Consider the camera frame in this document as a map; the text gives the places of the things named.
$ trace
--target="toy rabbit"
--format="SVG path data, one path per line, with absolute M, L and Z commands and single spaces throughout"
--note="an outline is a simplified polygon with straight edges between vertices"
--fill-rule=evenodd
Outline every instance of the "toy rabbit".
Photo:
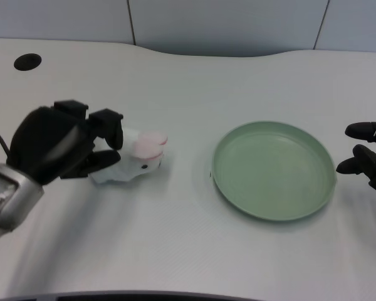
M 121 160 L 108 168 L 91 173 L 90 177 L 95 182 L 127 182 L 140 174 L 159 168 L 163 158 L 163 148 L 167 143 L 167 135 L 160 132 L 140 132 L 124 128 L 123 136 L 123 147 L 118 151 Z M 103 139 L 96 139 L 95 145 L 94 151 L 111 149 Z

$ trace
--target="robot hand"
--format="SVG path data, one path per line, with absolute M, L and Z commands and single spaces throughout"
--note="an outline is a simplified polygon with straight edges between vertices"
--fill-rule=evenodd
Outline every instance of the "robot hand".
M 43 185 L 57 177 L 87 177 L 120 160 L 123 115 L 109 109 L 89 115 L 74 100 L 32 111 L 18 127 L 0 164 L 0 236 L 18 227 L 43 195 Z M 111 149 L 93 152 L 103 138 Z
M 345 130 L 351 138 L 376 143 L 376 122 L 359 122 L 351 124 Z M 364 173 L 369 179 L 369 185 L 376 190 L 376 153 L 363 145 L 356 145 L 353 149 L 353 158 L 341 162 L 337 166 L 340 174 Z

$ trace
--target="green plastic plate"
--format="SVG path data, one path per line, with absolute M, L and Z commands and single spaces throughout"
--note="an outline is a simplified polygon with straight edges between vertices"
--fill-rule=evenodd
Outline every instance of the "green plastic plate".
M 289 221 L 322 208 L 336 175 L 327 150 L 310 134 L 279 122 L 253 122 L 218 144 L 212 175 L 225 198 L 258 218 Z

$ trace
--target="white tabletop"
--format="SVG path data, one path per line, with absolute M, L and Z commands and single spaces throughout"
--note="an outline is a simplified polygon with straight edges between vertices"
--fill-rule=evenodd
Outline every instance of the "white tabletop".
M 25 53 L 42 56 L 17 71 Z M 212 150 L 254 120 L 300 127 L 338 164 L 376 121 L 376 53 L 294 51 L 260 58 L 157 53 L 112 43 L 0 40 L 0 133 L 28 112 L 75 99 L 169 135 L 155 173 L 128 184 L 57 180 L 0 240 L 0 298 L 85 290 L 176 290 L 263 300 L 376 301 L 376 192 L 338 175 L 311 218 L 265 223 L 226 204 Z M 376 145 L 368 145 L 376 151 Z M 4 154 L 0 151 L 0 161 Z

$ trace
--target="wall seam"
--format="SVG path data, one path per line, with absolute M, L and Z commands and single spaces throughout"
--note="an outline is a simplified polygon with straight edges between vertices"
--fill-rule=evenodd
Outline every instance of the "wall seam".
M 327 14 L 327 9 L 328 9 L 329 5 L 330 5 L 330 0 L 327 0 L 325 13 L 323 14 L 323 18 L 321 19 L 321 23 L 320 23 L 318 35 L 316 36 L 316 41 L 315 41 L 315 44 L 313 45 L 313 50 L 316 49 L 316 45 L 318 44 L 319 36 L 320 36 L 320 33 L 321 33 L 321 28 L 323 27 L 323 23 L 325 22 L 325 18 L 326 18 L 326 14 Z
M 128 7 L 128 15 L 130 16 L 130 24 L 131 24 L 131 32 L 132 32 L 132 41 L 133 41 L 133 44 L 136 46 L 136 45 L 137 45 L 137 42 L 135 41 L 135 32 L 133 31 L 133 23 L 132 23 L 132 15 L 131 15 L 130 0 L 127 0 L 127 7 Z

